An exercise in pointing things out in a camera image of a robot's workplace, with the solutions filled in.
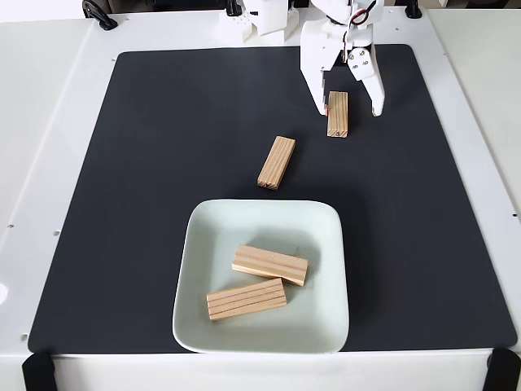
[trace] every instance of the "rectangular wooden block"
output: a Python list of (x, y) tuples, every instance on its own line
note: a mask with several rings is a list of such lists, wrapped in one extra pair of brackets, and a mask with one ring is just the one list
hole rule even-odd
[(331, 91), (327, 104), (327, 135), (348, 137), (348, 93)]
[(277, 136), (271, 151), (269, 151), (268, 159), (266, 159), (257, 179), (257, 184), (260, 187), (266, 187), (271, 190), (278, 189), (293, 149), (295, 149), (294, 139)]
[(287, 304), (281, 279), (269, 279), (262, 283), (209, 293), (206, 300), (211, 320), (250, 314)]
[(308, 261), (260, 248), (240, 245), (235, 253), (232, 269), (263, 277), (281, 277), (290, 283), (304, 286)]

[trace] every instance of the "black clip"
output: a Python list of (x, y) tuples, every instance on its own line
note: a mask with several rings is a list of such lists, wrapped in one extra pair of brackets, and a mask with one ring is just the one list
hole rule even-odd
[(241, 16), (243, 14), (243, 8), (237, 3), (237, 0), (227, 0), (226, 14), (228, 16)]
[(95, 18), (99, 22), (99, 27), (103, 30), (108, 31), (117, 27), (117, 22), (109, 18), (94, 0), (83, 0), (81, 6), (83, 7), (85, 18)]
[(521, 359), (505, 348), (494, 349), (487, 360), (483, 391), (515, 391), (518, 388)]
[(48, 353), (35, 353), (22, 364), (27, 391), (58, 391), (55, 365)]
[(406, 6), (405, 14), (409, 19), (419, 19), (422, 17), (422, 11), (418, 7), (418, 0), (396, 0), (395, 6)]

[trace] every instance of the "white tabletop surface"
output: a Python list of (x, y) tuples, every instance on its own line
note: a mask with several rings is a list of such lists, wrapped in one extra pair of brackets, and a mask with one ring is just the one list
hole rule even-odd
[[(516, 175), (516, 169), (521, 160), (521, 120), (515, 110), (521, 108), (518, 92), (521, 75), (517, 66), (521, 61), (521, 12), (443, 10), (428, 14), (519, 210), (521, 177)], [(497, 61), (484, 58), (484, 53)], [(55, 361), (60, 391), (216, 386), (477, 391), (483, 387), (488, 352), (477, 349), (414, 354), (241, 356), (240, 359), (233, 355), (154, 355), (58, 358)], [(20, 364), (25, 357), (23, 354), (0, 356), (3, 389), (24, 389)]]

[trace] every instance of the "white robot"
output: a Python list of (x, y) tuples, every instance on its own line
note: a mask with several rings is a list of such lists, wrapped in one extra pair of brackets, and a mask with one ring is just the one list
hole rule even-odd
[[(373, 23), (382, 17), (384, 0), (312, 0), (327, 17), (304, 23), (300, 36), (300, 70), (318, 111), (326, 115), (324, 72), (335, 63), (349, 66), (362, 80), (374, 116), (382, 114), (385, 92), (376, 62)], [(284, 41), (299, 23), (292, 0), (227, 0), (221, 14), (226, 33), (246, 40), (252, 24), (259, 35), (280, 34)]]
[(372, 101), (373, 115), (382, 114), (385, 92), (376, 62), (373, 23), (382, 17), (383, 0), (312, 0), (327, 18), (304, 23), (300, 36), (300, 70), (322, 115), (324, 72), (335, 62), (347, 64), (362, 80)]
[(226, 0), (220, 22), (226, 34), (244, 42), (252, 35), (253, 24), (260, 36), (272, 34), (283, 43), (299, 25), (299, 12), (293, 0)]

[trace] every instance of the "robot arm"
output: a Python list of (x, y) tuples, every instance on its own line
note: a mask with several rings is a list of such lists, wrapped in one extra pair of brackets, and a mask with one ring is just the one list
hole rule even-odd
[(382, 114), (385, 92), (373, 44), (373, 23), (382, 17), (384, 0), (312, 0), (328, 19), (310, 20), (300, 37), (300, 70), (321, 114), (326, 114), (324, 72), (340, 58)]
[(349, 22), (351, 2), (349, 0), (311, 0), (313, 5), (341, 24)]

